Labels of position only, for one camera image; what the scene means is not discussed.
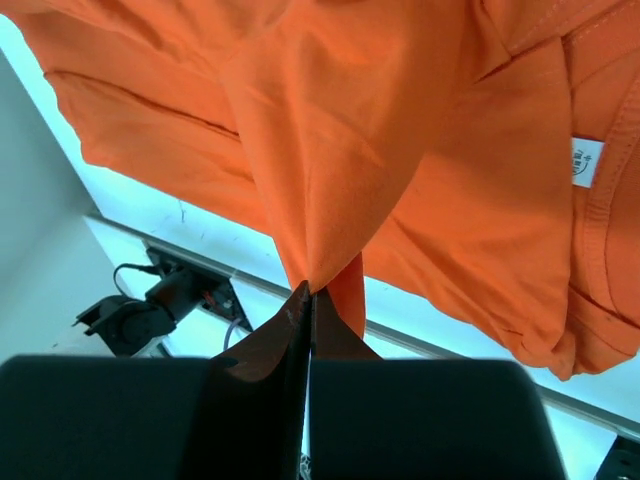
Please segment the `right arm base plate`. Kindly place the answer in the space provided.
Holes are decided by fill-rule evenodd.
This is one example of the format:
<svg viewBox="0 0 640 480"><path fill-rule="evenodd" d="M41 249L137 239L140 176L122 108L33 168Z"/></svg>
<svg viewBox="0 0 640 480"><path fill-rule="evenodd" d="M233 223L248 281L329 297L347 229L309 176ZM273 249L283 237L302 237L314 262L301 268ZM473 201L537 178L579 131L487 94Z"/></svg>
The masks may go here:
<svg viewBox="0 0 640 480"><path fill-rule="evenodd" d="M594 479L640 480L639 443L617 436Z"/></svg>

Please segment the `orange t shirt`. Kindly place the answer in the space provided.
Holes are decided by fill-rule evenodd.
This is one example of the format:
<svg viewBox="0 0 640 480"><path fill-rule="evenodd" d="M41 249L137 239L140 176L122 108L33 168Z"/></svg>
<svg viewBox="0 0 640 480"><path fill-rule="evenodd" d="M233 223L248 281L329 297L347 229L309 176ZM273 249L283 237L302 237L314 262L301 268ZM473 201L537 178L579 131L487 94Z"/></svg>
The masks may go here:
<svg viewBox="0 0 640 480"><path fill-rule="evenodd" d="M635 1L5 1L83 157L562 380L639 349Z"/></svg>

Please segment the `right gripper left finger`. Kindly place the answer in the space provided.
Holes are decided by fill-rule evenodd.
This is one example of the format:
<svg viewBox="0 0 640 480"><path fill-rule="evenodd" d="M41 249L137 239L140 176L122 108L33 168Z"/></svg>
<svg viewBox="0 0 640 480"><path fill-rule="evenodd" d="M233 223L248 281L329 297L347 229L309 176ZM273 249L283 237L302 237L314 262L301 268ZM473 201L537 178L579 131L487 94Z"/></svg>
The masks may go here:
<svg viewBox="0 0 640 480"><path fill-rule="evenodd" d="M295 479L309 288L210 358L17 356L1 367L5 479Z"/></svg>

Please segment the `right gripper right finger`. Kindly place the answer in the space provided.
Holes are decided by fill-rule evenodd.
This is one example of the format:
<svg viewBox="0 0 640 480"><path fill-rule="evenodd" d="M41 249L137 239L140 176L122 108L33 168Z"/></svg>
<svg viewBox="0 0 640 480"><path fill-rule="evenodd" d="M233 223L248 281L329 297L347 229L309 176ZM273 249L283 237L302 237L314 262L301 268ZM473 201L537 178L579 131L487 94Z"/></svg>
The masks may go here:
<svg viewBox="0 0 640 480"><path fill-rule="evenodd" d="M385 360L312 298L309 436L316 479L561 479L526 372L503 360Z"/></svg>

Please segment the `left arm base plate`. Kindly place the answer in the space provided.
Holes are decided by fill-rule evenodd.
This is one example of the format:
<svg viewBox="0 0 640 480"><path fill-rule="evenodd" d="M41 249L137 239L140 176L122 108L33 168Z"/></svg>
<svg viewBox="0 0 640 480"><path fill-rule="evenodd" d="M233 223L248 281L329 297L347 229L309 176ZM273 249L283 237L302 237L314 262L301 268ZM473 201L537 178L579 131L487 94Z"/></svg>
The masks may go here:
<svg viewBox="0 0 640 480"><path fill-rule="evenodd" d="M160 280L145 297L164 307L175 323L200 308L230 323L237 321L237 328L241 330L254 331L229 273L155 246L148 246L146 253Z"/></svg>

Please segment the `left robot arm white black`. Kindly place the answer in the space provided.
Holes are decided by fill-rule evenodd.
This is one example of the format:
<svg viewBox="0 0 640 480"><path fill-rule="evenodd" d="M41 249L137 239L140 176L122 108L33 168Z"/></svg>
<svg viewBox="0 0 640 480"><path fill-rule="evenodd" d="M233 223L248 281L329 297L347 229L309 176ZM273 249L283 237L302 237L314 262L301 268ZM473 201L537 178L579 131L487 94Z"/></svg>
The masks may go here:
<svg viewBox="0 0 640 480"><path fill-rule="evenodd" d="M153 340L176 330L203 300L203 283L179 268L163 276L142 299L110 295L77 315L84 334L97 335L117 357L133 357Z"/></svg>

